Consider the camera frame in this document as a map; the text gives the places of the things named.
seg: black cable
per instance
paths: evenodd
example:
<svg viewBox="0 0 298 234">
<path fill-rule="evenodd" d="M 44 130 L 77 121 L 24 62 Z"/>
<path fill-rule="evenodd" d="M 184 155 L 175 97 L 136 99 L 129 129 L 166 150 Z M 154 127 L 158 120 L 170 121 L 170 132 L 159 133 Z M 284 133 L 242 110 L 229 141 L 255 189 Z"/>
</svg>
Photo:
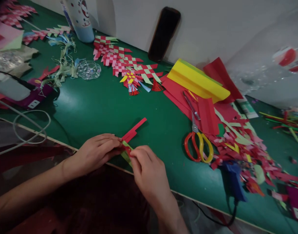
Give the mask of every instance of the black cable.
<svg viewBox="0 0 298 234">
<path fill-rule="evenodd" d="M 195 204 L 195 205 L 202 211 L 202 213 L 205 215 L 206 218 L 210 219 L 210 220 L 213 221 L 214 223 L 217 223 L 217 224 L 219 224 L 219 225 L 221 225 L 221 226 L 225 226 L 225 227 L 229 227 L 229 226 L 231 226 L 231 225 L 233 224 L 233 222 L 234 222 L 234 220 L 235 220 L 235 218 L 236 218 L 237 206 L 238 206 L 238 204 L 239 204 L 239 201 L 235 199 L 235 200 L 234 200 L 234 209 L 233 209 L 233 213 L 232 213 L 231 220 L 229 221 L 229 223 L 227 223 L 227 224 L 223 224 L 223 223 L 218 222 L 218 221 L 212 219 L 211 217 L 207 216 L 207 215 L 204 213 L 204 211 L 201 209 L 201 207 L 199 207 L 199 205 L 198 205 L 197 203 L 195 203 L 194 201 L 192 201 L 192 202 L 193 202 L 193 203 L 194 203 L 194 204 Z"/>
<path fill-rule="evenodd" d="M 33 84 L 30 84 L 28 83 L 27 81 L 24 81 L 24 80 L 21 80 L 19 79 L 18 77 L 14 76 L 14 75 L 11 75 L 7 72 L 4 72 L 4 71 L 0 71 L 0 73 L 3 73 L 5 75 L 9 75 L 10 77 L 12 77 L 14 80 L 16 80 L 19 84 L 25 86 L 27 89 L 29 90 L 34 90 L 36 86 L 34 86 Z"/>
</svg>

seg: red scissors handle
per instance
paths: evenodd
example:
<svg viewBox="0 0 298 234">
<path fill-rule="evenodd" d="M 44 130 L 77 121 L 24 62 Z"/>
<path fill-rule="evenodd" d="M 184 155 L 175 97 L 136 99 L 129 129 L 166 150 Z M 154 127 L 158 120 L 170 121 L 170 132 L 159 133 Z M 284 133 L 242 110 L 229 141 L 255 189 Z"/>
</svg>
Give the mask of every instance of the red scissors handle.
<svg viewBox="0 0 298 234">
<path fill-rule="evenodd" d="M 188 148 L 188 141 L 189 141 L 190 138 L 192 140 L 193 147 L 194 147 L 195 151 L 197 152 L 198 158 L 196 158 L 196 159 L 190 154 L 190 151 L 189 151 L 189 148 Z M 198 148 L 198 146 L 195 142 L 195 132 L 190 132 L 186 136 L 185 141 L 184 141 L 184 146 L 185 146 L 185 150 L 186 150 L 187 155 L 189 156 L 189 158 L 192 161 L 194 161 L 194 162 L 200 162 L 201 161 L 201 154 L 200 154 L 199 148 Z"/>
</svg>

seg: red tassel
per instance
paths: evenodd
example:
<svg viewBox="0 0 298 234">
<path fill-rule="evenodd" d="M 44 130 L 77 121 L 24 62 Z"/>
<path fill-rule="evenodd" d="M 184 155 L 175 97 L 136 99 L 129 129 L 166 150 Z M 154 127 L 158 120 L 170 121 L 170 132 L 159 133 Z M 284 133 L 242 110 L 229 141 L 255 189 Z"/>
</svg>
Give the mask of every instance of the red tassel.
<svg viewBox="0 0 298 234">
<path fill-rule="evenodd" d="M 137 90 L 130 92 L 130 96 L 136 96 L 137 94 L 139 94 L 139 92 Z"/>
<path fill-rule="evenodd" d="M 153 86 L 151 88 L 152 91 L 160 92 L 163 91 L 164 88 L 153 78 Z"/>
</svg>

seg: scissors blade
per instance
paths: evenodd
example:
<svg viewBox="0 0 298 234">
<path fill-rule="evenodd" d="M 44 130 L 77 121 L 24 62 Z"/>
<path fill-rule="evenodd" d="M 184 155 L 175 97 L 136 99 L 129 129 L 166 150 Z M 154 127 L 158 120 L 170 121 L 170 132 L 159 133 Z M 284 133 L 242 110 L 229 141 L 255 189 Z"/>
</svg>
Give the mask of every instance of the scissors blade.
<svg viewBox="0 0 298 234">
<path fill-rule="evenodd" d="M 197 132 L 199 132 L 199 130 L 198 130 L 198 126 L 195 124 L 194 112 L 191 111 L 191 114 L 192 114 L 192 131 L 197 133 Z"/>
<path fill-rule="evenodd" d="M 184 97 L 185 97 L 187 103 L 189 104 L 189 106 L 190 106 L 192 112 L 194 113 L 195 117 L 197 118 L 197 120 L 201 120 L 201 119 L 200 119 L 200 116 L 198 115 L 198 112 L 195 111 L 194 107 L 192 106 L 192 104 L 191 104 L 189 98 L 186 96 L 186 94 L 185 94 L 184 91 L 182 92 L 182 94 L 184 95 Z"/>
</svg>

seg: yellow scissors handle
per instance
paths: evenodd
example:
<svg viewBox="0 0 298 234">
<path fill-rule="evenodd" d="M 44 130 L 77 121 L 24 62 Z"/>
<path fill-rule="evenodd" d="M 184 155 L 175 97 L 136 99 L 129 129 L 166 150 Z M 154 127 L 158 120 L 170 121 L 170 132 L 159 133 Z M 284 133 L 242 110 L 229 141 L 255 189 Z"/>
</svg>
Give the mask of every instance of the yellow scissors handle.
<svg viewBox="0 0 298 234">
<path fill-rule="evenodd" d="M 210 163 L 213 160 L 213 155 L 214 155 L 213 146 L 212 146 L 211 142 L 208 140 L 208 138 L 203 133 L 201 134 L 200 132 L 197 132 L 197 135 L 200 140 L 199 150 L 200 150 L 200 155 L 201 155 L 201 161 L 204 163 Z M 205 140 L 205 142 L 207 143 L 208 148 L 209 148 L 209 155 L 208 155 L 207 160 L 205 160 L 203 157 L 203 147 L 204 147 L 203 139 Z"/>
</svg>

